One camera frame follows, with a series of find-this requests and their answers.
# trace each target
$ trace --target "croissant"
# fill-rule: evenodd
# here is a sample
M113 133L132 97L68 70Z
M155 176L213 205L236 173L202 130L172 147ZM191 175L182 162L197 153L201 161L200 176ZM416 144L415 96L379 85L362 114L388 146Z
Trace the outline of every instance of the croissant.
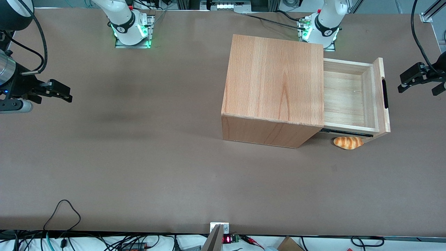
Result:
M347 150L353 150L364 144L360 137L337 137L333 143Z

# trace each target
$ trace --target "drawer handle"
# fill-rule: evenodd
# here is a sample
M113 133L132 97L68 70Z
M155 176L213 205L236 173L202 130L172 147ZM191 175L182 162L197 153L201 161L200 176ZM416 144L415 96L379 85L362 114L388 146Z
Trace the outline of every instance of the drawer handle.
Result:
M386 80L383 79L383 96L384 96L384 108L389 108L389 101L387 99L387 86L386 86Z
M370 137L372 138L372 134L362 134L362 133L354 133L354 132L346 132L346 131L340 131L340 130L332 130L327 128L322 128L320 130L322 133L337 133L337 134L347 134L347 135L354 135L354 136L363 136L363 137Z

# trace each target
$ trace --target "cable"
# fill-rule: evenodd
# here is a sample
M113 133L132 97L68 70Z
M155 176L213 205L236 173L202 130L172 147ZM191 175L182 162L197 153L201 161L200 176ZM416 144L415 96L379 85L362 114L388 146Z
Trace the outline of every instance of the cable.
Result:
M50 247L51 251L54 251L53 245L51 245L50 237L48 236L48 232L46 232L46 242L48 243L48 246Z
M416 6L417 6L417 2L418 2L418 0L414 0L414 1L413 1L412 12L411 12L411 14L410 14L410 28L411 28L411 30L412 30L412 36L413 36L413 38L414 38L414 40L415 40L415 43L417 44L418 48L420 49L421 55L423 55L423 58L424 58L424 60L426 61L426 63L427 63L427 65L429 66L429 68L432 69L432 70L433 70L435 73L437 73L439 76L446 77L446 74L445 74L445 73L442 73L442 72L437 71L437 70L432 66L432 64L431 64L430 61L429 61L429 58L427 58L426 53L424 52L423 46L421 46L421 43L420 43L420 41L418 40L417 35L415 34L415 26L414 26L414 24L413 24L413 18L414 18L414 16L415 16L415 8L416 8Z
M292 26L292 25L282 24L282 23L279 23L279 22L276 22L276 21L272 21L272 20L263 18L263 17L256 17L256 16L251 16L251 15L248 15L248 14L242 14L242 15L244 15L244 16L248 16L248 17L257 18L257 19L264 20L264 21L267 21L267 22L270 22L270 23L273 23L273 24L281 25L281 26L286 26L286 27L290 27L290 28L294 28L294 29L305 30L305 28L303 28L303 27L297 27L297 26Z
M71 249L72 249L73 251L76 251L76 250L74 249L74 247L73 247L73 244L71 243L70 238L68 237L67 239L68 239L68 243L70 243Z
M33 236L31 237L31 240L30 240L29 242L25 241L25 242L26 242L26 246L25 246L25 248L23 249L23 251L26 251L26 249L29 249L29 245L31 244L31 242L33 242L34 237L36 236L36 234L37 234L37 233L33 234Z
M304 246L304 250L305 250L305 251L308 251L308 249L307 249L306 246L305 246L305 241L304 241L303 236L301 236L301 240L302 240L302 246Z
M74 8L71 4L70 4L70 2L68 2L68 0L65 0L66 1L66 3L71 7L71 8Z
M243 241L245 241L246 243L251 244L251 245L254 245L254 246L257 246L257 247L260 247L260 248L262 248L263 250L265 250L265 248L262 247L262 245L260 245L260 244L259 244L256 240L254 240L253 238L250 238L250 237L248 237L248 236L246 236L246 235L244 235L244 234L240 234L239 236L240 236L240 239L243 240Z
M356 244L356 243L353 241L354 239L359 240L359 242L360 242L361 244ZM384 245L384 239L383 239L383 238L380 238L380 240L382 241L380 244L376 244L376 245L365 245L364 242L361 240L361 238L359 238L358 236L352 236L352 237L350 238L351 243L352 243L353 245L357 246L357 247L362 247L362 248L363 248L363 251L366 251L366 250L365 250L366 247L380 247L380 246Z
M42 57L42 55L41 55L40 53L38 53L37 51L35 51L35 50L33 50L33 49L29 48L29 47L24 46L23 44L21 44L21 43L19 43L19 42L17 42L14 38L12 38L12 37L6 32L6 30L2 30L1 32L2 32L7 38L9 38L9 40L11 40L13 43L15 43L15 44L17 44L18 46L22 47L23 49L28 50L28 51L30 51L30 52L36 54L37 56L39 56L39 58L40 58L40 64L39 64L39 66L38 66L36 69L34 69L33 71L37 71L40 67L42 67L42 65L43 65L43 57Z
M135 2L137 2L137 3L139 3L139 4L141 4L141 5L143 5L143 6L145 6L145 7L147 7L147 8L149 8L149 9L152 9L152 8L156 8L156 6L151 6L151 5L147 5L147 4L144 4L144 3L142 3L142 2L140 2L140 1L138 1L138 0L133 0L133 1L135 1Z
M31 15L31 17L33 18L34 22L36 22L37 28L39 29L39 33L40 36L42 38L42 43L43 43L43 56L45 58L45 60L43 61L42 67L37 70L37 73L42 73L42 71L45 69L46 64L48 63L48 48L46 48L46 40L45 40L45 35L43 34L43 30L42 30L42 26L40 26L39 20L37 20L36 16L34 15L34 13L29 9L29 7L23 2L23 0L17 0L21 5L23 5L23 7L28 11L28 13Z
M286 12L284 12L284 11L281 11L281 10L277 10L277 11L275 11L275 12L277 12L277 13L282 13L282 14L284 14L287 18L289 18L289 19L291 19L291 20L293 20L293 21L296 21L296 22L299 22L300 19L305 18L305 17L292 18L290 15L288 15L288 13L286 13Z
M69 200L65 200L65 199L63 199L63 200L60 200L58 203L57 203L57 206L56 206L56 208L54 209L54 212L53 212L53 214L51 215L51 217L45 222L45 225L43 225L43 230L44 231L47 231L46 229L45 229L45 227L46 227L46 225L49 223L49 221L51 221L51 219L53 218L53 216L55 215L55 213L56 213L56 211L57 211L57 208L59 207L59 205L62 203L62 202L64 202L64 201L66 201L68 204L70 204L70 207L71 207L71 209L78 215L78 217L79 217L79 220L78 220L78 222L76 223L76 224L74 224L72 227L70 227L69 229L67 229L65 232L68 232L68 231L70 231L71 229L73 229L75 226L77 226L80 222L81 222L81 215L76 211L76 209L74 209L74 207L73 207L73 205L71 204L71 202L69 201Z
M166 12L167 12L167 9L170 7L170 5L168 5L167 7L166 7L166 9L163 11L163 13L161 13L161 15L159 16L159 18L157 18L154 22L153 22L153 25L155 25L157 22L158 22L158 20L160 20L165 14L166 14Z

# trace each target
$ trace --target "table surface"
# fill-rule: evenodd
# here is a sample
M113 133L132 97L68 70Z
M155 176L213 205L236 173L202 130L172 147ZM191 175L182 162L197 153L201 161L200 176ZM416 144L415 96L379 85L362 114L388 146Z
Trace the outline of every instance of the table surface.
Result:
M293 29L233 12L167 12L151 49L125 50L100 9L37 17L49 56L39 79L61 81L74 98L1 116L2 229L41 229L68 199L82 216L76 230L205 233L227 221L246 234L446 236L445 95L432 96L434 83L397 92L399 74L422 61L409 15L346 15L336 52L325 53L384 58L392 132L354 151L328 134L298 149L221 139L232 35L296 40ZM436 61L431 25L415 26ZM34 24L16 39L42 50ZM63 205L48 228L74 222Z

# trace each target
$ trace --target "wood grain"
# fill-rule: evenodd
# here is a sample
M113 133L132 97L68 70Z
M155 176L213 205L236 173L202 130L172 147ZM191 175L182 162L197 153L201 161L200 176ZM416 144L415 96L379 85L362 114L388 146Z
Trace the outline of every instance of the wood grain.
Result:
M390 117L389 109L384 107L384 94L382 80L384 75L384 63L382 58L378 58L373 62L373 79L375 82L374 96L376 100L376 119L379 133L373 135L373 138L368 138L364 142L369 142L373 139L390 133Z
M299 147L324 124L322 45L234 35L223 139Z
M322 45L234 35L222 113L324 124Z
M390 132L383 78L381 58L373 64L324 59L324 128L373 135L364 142Z
M223 139L297 148L322 127L222 116Z

